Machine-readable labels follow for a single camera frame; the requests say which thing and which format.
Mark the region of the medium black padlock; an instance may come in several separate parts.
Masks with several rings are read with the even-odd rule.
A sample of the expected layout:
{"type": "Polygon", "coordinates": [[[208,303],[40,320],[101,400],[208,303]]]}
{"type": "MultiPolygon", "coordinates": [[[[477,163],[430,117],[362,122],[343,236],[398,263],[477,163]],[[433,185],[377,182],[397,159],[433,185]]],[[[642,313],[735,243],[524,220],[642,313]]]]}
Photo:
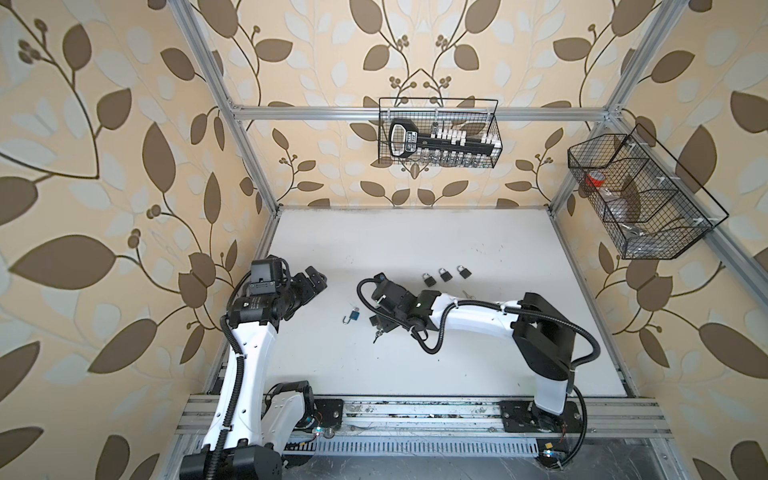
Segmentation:
{"type": "Polygon", "coordinates": [[[422,279],[427,287],[433,287],[436,285],[436,280],[428,273],[422,275],[422,279]]]}

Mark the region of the small black padlock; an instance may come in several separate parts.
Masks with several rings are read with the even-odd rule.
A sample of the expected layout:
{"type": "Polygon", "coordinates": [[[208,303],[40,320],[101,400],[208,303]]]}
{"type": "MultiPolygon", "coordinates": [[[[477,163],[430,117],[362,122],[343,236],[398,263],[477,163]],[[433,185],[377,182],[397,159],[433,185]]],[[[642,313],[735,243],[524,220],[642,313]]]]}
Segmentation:
{"type": "Polygon", "coordinates": [[[439,274],[439,276],[440,276],[440,278],[442,279],[443,282],[449,282],[453,278],[453,275],[448,270],[446,270],[445,268],[440,268],[438,270],[438,274],[439,274]]]}

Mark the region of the smallest black padlock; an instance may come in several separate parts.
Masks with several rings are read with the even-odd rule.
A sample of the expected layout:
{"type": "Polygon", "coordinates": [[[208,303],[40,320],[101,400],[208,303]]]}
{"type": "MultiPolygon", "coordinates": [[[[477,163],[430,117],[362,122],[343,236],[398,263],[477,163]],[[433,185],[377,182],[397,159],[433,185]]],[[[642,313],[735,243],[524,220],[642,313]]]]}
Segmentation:
{"type": "Polygon", "coordinates": [[[457,271],[458,271],[459,275],[462,278],[464,278],[464,279],[467,279],[467,278],[469,278],[472,275],[472,272],[468,268],[463,266],[463,265],[458,265],[457,266],[457,271]]]}

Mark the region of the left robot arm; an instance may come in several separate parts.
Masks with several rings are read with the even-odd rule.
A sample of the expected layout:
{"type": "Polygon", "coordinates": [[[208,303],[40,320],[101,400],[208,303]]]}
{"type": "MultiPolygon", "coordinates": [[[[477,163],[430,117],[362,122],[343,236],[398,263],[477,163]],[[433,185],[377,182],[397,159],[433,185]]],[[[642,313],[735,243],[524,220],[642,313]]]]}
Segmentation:
{"type": "Polygon", "coordinates": [[[212,423],[200,451],[182,459],[180,478],[279,479],[291,434],[318,431],[309,382],[267,387],[266,377],[281,323],[326,287],[312,266],[292,273],[274,255],[252,262],[220,319],[229,356],[212,423]]]}

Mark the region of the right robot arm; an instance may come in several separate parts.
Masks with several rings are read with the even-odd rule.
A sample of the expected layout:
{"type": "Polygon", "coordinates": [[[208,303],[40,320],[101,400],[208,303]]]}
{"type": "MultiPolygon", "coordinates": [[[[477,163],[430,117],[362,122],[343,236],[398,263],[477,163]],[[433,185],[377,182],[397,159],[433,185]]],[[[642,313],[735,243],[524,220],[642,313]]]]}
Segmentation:
{"type": "Polygon", "coordinates": [[[459,299],[436,290],[415,295],[383,275],[360,281],[356,292],[373,313],[378,335],[401,328],[429,355],[440,352],[452,330],[513,341],[535,376],[533,410],[550,416],[564,413],[578,334],[568,321],[525,301],[459,299]]]}

